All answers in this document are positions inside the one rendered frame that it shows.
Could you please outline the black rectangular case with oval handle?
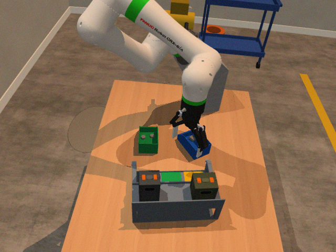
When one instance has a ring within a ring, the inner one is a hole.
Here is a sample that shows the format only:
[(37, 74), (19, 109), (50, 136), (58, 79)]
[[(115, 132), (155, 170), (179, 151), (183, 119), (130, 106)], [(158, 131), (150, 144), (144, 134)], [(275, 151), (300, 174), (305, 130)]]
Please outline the black rectangular case with oval handle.
[(159, 201), (160, 170), (139, 171), (139, 202)]

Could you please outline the grey shelf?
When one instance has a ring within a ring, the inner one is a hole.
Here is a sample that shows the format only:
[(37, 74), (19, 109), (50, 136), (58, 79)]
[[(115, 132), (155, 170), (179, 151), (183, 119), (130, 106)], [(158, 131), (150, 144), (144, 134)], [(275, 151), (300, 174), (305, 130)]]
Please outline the grey shelf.
[[(192, 200), (190, 189), (192, 173), (213, 172), (211, 160), (205, 160), (205, 170), (160, 171), (160, 198), (154, 202), (139, 202), (139, 171), (136, 163), (137, 161), (131, 161), (133, 223), (219, 218), (225, 203), (225, 199), (220, 198), (219, 190), (215, 199)], [(210, 208), (215, 208), (214, 214)]]

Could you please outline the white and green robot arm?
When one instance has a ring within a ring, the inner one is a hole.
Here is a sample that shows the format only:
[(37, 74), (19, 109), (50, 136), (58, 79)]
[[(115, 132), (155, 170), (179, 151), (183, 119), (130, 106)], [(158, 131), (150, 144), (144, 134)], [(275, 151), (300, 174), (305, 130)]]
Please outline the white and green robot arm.
[[(114, 25), (120, 14), (149, 32), (143, 43)], [(189, 63), (182, 74), (181, 112), (204, 112), (221, 56), (188, 29), (188, 22), (182, 27), (155, 0), (93, 0), (79, 17), (77, 31), (85, 42), (120, 56), (142, 73), (154, 71), (167, 53), (181, 65)]]

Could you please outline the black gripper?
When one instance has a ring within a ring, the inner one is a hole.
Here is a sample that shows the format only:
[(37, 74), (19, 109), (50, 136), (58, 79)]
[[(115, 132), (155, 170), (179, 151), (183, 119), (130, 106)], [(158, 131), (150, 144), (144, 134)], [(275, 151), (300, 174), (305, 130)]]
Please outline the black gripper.
[[(183, 120), (176, 123), (175, 121), (180, 116), (182, 116), (182, 118), (184, 118), (185, 120), (183, 119)], [(181, 110), (179, 110), (179, 111), (176, 112), (176, 115), (174, 116), (174, 118), (170, 121), (170, 124), (172, 124), (172, 126), (173, 126), (172, 138), (175, 138), (177, 136), (178, 127), (181, 124), (185, 124), (185, 126), (188, 127), (191, 130), (192, 133), (194, 133), (194, 136), (195, 136), (195, 138), (197, 140), (197, 143), (199, 145), (198, 149), (197, 149), (196, 157), (201, 156), (203, 149), (208, 147), (208, 141), (207, 141), (206, 132), (205, 132), (205, 125), (203, 125), (203, 126), (200, 125), (200, 123), (199, 123), (200, 118), (201, 118), (201, 115), (199, 115), (199, 116), (189, 116), (189, 115), (186, 115), (185, 113), (181, 112)]]

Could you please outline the blue bin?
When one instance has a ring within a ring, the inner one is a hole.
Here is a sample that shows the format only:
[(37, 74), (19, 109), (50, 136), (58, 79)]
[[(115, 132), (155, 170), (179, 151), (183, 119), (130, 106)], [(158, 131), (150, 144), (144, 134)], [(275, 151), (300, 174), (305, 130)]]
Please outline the blue bin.
[[(191, 130), (178, 134), (177, 139), (179, 140), (181, 145), (185, 148), (185, 150), (189, 153), (189, 155), (195, 160), (197, 159), (196, 155), (199, 145), (196, 139), (195, 141), (190, 140), (189, 139), (190, 136), (195, 137), (194, 133), (192, 133)], [(209, 140), (207, 141), (208, 141), (208, 147), (203, 149), (202, 155), (199, 156), (198, 158), (209, 154), (212, 144), (209, 142)]]

